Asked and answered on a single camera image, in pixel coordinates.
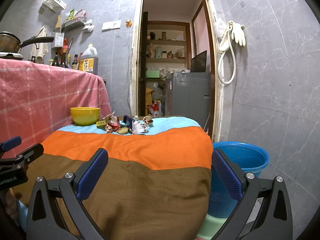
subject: checkered tablecloth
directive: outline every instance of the checkered tablecloth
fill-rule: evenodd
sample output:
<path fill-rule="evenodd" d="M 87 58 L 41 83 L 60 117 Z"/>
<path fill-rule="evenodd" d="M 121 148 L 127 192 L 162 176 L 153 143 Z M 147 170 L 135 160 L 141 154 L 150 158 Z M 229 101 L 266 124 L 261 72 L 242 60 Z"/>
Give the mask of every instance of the checkered tablecloth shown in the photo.
<path fill-rule="evenodd" d="M 0 59 L 0 142 L 19 135 L 22 144 L 4 154 L 16 156 L 72 123 L 70 108 L 111 113 L 103 79 L 78 70 Z"/>

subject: wall socket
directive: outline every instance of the wall socket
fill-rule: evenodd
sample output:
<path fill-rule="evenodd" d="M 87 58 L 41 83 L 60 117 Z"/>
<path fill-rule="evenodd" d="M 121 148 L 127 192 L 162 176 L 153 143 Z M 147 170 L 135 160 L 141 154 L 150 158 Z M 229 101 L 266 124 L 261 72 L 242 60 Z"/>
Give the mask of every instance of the wall socket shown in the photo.
<path fill-rule="evenodd" d="M 118 29 L 120 28 L 121 20 L 113 21 L 113 22 L 106 22 L 102 24 L 102 30 L 111 30 L 111 29 Z"/>

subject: blue textured gripper pad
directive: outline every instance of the blue textured gripper pad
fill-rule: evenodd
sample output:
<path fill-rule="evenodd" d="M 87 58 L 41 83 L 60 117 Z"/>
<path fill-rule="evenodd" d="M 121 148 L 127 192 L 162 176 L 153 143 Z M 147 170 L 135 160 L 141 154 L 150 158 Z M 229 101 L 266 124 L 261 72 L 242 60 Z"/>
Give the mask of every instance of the blue textured gripper pad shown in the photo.
<path fill-rule="evenodd" d="M 230 197 L 236 201 L 240 201 L 243 197 L 243 193 L 242 184 L 238 177 L 234 174 L 232 169 L 217 150 L 213 150 L 211 160 L 212 166 L 217 172 Z"/>
<path fill-rule="evenodd" d="M 78 182 L 78 200 L 83 201 L 89 198 L 107 164 L 108 152 L 103 149 Z"/>

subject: gray refrigerator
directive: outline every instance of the gray refrigerator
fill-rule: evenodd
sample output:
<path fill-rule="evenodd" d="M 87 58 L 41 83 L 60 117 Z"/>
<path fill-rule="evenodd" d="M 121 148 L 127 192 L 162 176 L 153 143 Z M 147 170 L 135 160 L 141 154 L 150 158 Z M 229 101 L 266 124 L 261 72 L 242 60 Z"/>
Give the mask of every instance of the gray refrigerator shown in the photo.
<path fill-rule="evenodd" d="M 165 115 L 182 115 L 204 128 L 210 112 L 210 73 L 173 72 L 165 81 Z"/>

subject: yellow bowl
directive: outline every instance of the yellow bowl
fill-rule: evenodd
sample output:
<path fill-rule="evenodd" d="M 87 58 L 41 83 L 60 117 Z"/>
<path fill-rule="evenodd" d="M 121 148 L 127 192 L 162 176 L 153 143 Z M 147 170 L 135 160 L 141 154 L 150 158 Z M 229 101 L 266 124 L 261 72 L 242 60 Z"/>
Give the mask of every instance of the yellow bowl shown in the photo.
<path fill-rule="evenodd" d="M 100 108 L 97 107 L 72 107 L 70 108 L 72 120 L 78 125 L 91 125 L 97 122 Z"/>

